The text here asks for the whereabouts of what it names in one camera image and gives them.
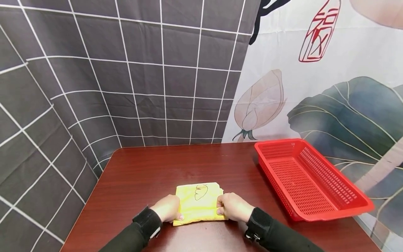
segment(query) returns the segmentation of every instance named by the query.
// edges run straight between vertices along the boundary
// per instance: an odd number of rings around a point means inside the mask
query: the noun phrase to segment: black brush stroke
[[[272,5],[270,5],[268,8],[263,8],[266,5],[268,5],[271,0],[262,0],[260,2],[259,10],[258,10],[258,15],[255,20],[255,27],[253,29],[253,35],[251,39],[249,40],[249,45],[253,44],[256,41],[256,38],[258,37],[259,29],[260,29],[260,18],[263,16],[268,15],[270,12],[274,11],[277,8],[280,8],[284,4],[290,2],[291,0],[277,0],[274,2]]]

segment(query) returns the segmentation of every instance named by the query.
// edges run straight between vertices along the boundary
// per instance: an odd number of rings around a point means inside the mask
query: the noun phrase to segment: folded yellow cloth
[[[204,183],[177,186],[176,196],[181,200],[179,212],[183,221],[174,221],[174,226],[196,221],[223,221],[224,216],[217,214],[217,197],[223,190],[217,183]]]

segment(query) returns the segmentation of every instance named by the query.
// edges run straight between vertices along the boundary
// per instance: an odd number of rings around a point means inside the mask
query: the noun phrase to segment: hand
[[[162,222],[183,220],[183,215],[179,211],[180,200],[178,196],[169,194],[168,196],[160,199],[155,205],[150,207],[158,216]]]
[[[225,215],[233,221],[243,221],[247,223],[252,214],[254,206],[251,206],[243,198],[235,193],[220,195],[217,198],[217,214]]]

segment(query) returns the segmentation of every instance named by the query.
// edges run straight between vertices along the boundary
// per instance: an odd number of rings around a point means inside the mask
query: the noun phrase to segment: gray grid backdrop
[[[59,250],[120,147],[221,142],[259,2],[0,0],[0,248]]]

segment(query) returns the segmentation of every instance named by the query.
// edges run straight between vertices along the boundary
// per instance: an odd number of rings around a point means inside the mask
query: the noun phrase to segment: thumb
[[[177,212],[176,219],[179,221],[183,221],[183,219],[184,219],[183,214],[181,214],[180,212]]]
[[[217,209],[217,214],[218,215],[224,215],[224,207],[219,207],[218,209]]]

